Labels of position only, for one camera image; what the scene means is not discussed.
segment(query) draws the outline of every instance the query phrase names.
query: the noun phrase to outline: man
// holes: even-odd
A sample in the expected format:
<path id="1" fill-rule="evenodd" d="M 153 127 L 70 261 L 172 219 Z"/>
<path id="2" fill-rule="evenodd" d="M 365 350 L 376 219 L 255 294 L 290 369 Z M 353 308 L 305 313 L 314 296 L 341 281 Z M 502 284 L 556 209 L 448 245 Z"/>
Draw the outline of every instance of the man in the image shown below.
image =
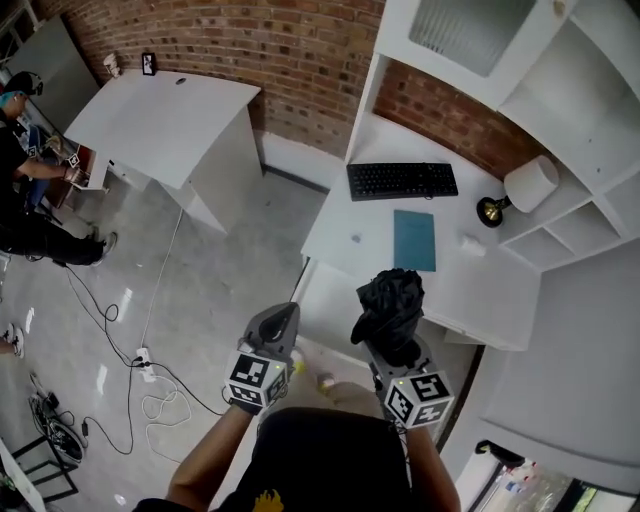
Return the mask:
<path id="1" fill-rule="evenodd" d="M 115 246 L 115 233 L 110 233 L 104 241 L 75 238 L 42 215 L 27 214 L 23 201 L 13 189 L 14 180 L 23 175 L 71 181 L 76 172 L 28 158 L 13 133 L 29 95 L 39 90 L 41 84 L 34 87 L 32 75 L 23 71 L 9 80 L 0 96 L 0 250 L 46 256 L 71 265 L 99 264 Z"/>
<path id="2" fill-rule="evenodd" d="M 166 499 L 143 500 L 135 512 L 208 510 L 256 413 L 233 402 L 178 467 Z M 287 395 L 263 416 L 251 464 L 220 511 L 460 511 L 427 428 L 407 432 L 410 486 L 395 427 L 356 384 L 316 386 L 297 363 Z"/>

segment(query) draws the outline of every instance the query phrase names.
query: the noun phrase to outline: hand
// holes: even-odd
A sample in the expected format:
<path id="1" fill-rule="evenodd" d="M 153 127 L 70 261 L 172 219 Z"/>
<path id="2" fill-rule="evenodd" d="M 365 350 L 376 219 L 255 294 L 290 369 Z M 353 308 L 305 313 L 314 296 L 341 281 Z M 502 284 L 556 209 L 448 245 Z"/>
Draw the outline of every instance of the hand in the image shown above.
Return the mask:
<path id="1" fill-rule="evenodd" d="M 74 169 L 73 167 L 68 167 L 65 170 L 62 179 L 80 187 L 86 187 L 89 183 L 89 175 L 82 169 Z"/>

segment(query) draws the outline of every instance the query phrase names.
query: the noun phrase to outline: white table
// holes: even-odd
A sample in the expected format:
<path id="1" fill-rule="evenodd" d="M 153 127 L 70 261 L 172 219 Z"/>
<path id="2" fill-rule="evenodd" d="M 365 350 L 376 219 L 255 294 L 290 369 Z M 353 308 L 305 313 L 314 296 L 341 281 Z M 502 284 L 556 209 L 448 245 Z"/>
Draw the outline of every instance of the white table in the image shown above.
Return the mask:
<path id="1" fill-rule="evenodd" d="M 100 89 L 65 136 L 97 153 L 92 188 L 102 186 L 107 168 L 138 188 L 155 179 L 187 213 L 228 231 L 261 174 L 247 110 L 259 91 L 205 76 L 127 70 Z"/>
<path id="2" fill-rule="evenodd" d="M 436 272 L 420 272 L 425 318 L 495 348 L 526 350 L 540 275 L 501 248 L 498 231 L 485 227 L 475 212 L 483 196 L 504 195 L 502 183 L 411 130 L 377 116 L 366 123 L 354 163 L 449 162 L 459 195 L 353 202 L 345 171 L 302 248 L 310 264 L 295 295 L 301 334 L 361 359 L 349 341 L 362 314 L 355 290 L 393 268 L 393 211 L 410 210 L 431 213 L 435 221 Z M 462 249 L 465 234 L 486 247 L 484 256 Z"/>

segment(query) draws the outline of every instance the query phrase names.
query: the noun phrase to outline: white wall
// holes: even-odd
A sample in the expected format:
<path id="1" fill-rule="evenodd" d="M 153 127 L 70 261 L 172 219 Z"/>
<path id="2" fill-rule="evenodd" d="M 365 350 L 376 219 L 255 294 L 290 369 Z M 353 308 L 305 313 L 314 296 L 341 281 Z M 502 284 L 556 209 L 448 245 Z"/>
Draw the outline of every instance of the white wall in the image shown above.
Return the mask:
<path id="1" fill-rule="evenodd" d="M 640 491 L 640 240 L 543 274 L 482 435 L 574 478 Z"/>
<path id="2" fill-rule="evenodd" d="M 300 142 L 254 130 L 260 161 L 330 189 L 345 170 L 344 160 Z"/>

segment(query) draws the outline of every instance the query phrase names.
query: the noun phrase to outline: cabinet door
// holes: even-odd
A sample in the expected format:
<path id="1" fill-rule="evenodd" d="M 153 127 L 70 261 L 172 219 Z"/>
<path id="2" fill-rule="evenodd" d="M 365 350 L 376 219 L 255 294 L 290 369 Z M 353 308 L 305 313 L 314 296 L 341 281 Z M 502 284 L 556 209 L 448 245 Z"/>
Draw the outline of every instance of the cabinet door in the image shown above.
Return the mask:
<path id="1" fill-rule="evenodd" d="M 577 0 L 387 0 L 376 52 L 497 109 Z"/>

